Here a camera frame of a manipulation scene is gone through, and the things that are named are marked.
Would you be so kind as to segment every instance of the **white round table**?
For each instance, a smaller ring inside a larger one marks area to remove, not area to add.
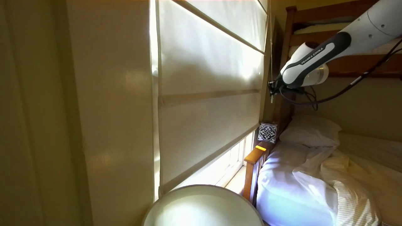
[[[263,226],[257,210],[242,196],[222,187],[191,185],[155,202],[144,226]]]

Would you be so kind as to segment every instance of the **white pillow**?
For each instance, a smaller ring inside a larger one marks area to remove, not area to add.
[[[279,139],[306,145],[308,147],[334,147],[339,145],[339,131],[342,128],[317,116],[295,115]]]

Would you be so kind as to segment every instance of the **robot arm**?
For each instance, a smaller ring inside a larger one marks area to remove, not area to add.
[[[288,90],[322,83],[328,77],[326,62],[369,51],[402,34],[402,1],[380,0],[358,19],[318,45],[304,43],[269,83],[271,95],[281,86]]]

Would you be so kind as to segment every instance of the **wooden bed frame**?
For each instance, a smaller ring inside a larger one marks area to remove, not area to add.
[[[291,46],[301,45],[306,41],[324,42],[338,31],[324,31],[308,34],[294,34],[294,31],[308,27],[316,23],[328,23],[329,21],[351,22],[368,10],[378,0],[356,0],[318,8],[297,10],[295,6],[287,7],[287,18],[285,32],[283,35],[282,55],[280,68],[288,60]],[[344,56],[327,63],[331,77],[358,77],[365,72],[370,65],[374,65],[383,55],[351,55]],[[401,78],[402,76],[402,54],[395,54],[386,63],[379,67],[370,77],[380,78]],[[278,134],[287,127],[293,115],[294,107],[281,96],[275,97],[273,122],[278,124]],[[243,197],[253,205],[256,202],[257,178],[259,170],[266,158],[274,148],[274,144],[267,142],[258,143],[252,152],[245,157],[246,180],[243,190]]]

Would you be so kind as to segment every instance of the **patterned tissue box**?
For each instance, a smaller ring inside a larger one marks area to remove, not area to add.
[[[275,143],[277,134],[277,125],[271,123],[261,123],[258,131],[258,140]]]

